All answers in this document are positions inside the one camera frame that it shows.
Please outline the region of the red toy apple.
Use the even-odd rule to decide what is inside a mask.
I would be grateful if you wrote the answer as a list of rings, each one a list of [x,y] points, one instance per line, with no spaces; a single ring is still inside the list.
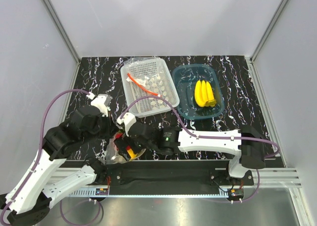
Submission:
[[[118,132],[118,133],[116,133],[116,135],[115,135],[115,139],[118,139],[118,138],[121,138],[121,136],[123,135],[123,133],[122,132]]]

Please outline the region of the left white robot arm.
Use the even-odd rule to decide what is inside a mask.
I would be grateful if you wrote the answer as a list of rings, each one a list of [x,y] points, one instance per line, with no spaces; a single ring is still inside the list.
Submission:
[[[106,164],[89,160],[74,174],[52,185],[53,173],[83,144],[94,139],[109,139],[112,119],[107,107],[84,106],[59,126],[47,131],[31,166],[20,182],[0,196],[2,212],[10,210],[2,225],[33,226],[48,215],[50,209],[84,185],[108,180]]]

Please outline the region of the clear dotted zip bag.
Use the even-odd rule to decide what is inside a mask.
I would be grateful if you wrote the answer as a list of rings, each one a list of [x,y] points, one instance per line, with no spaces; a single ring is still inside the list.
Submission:
[[[135,142],[133,141],[133,139],[129,138],[125,133],[123,133],[123,135],[119,139],[126,140],[129,143],[131,149],[134,151],[134,153],[137,153],[137,152],[141,151],[142,149],[144,150],[144,152],[146,151],[145,148],[142,148],[140,145],[136,145]],[[119,154],[119,151],[116,147],[115,136],[112,139],[110,139],[109,144],[106,148],[106,161],[108,161],[111,164],[115,164],[115,163],[123,164],[123,163],[130,162],[130,161],[126,161]]]

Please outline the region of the yellow toy lemon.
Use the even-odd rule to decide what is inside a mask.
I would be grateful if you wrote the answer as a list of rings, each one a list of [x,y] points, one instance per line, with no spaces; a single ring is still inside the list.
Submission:
[[[127,153],[130,157],[129,161],[133,161],[133,160],[139,158],[140,156],[142,156],[144,153],[144,150],[142,149],[141,151],[134,153],[134,151],[130,148],[127,150]]]

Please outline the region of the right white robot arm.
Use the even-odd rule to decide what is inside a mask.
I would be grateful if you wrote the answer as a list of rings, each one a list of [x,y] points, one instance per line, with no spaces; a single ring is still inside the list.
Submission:
[[[141,122],[131,125],[115,137],[114,145],[124,161],[129,162],[144,150],[154,150],[161,155],[173,155],[192,151],[222,152],[233,155],[225,172],[229,184],[237,184],[248,170],[265,168],[262,135],[253,127],[208,132],[186,131],[180,127],[155,128]]]

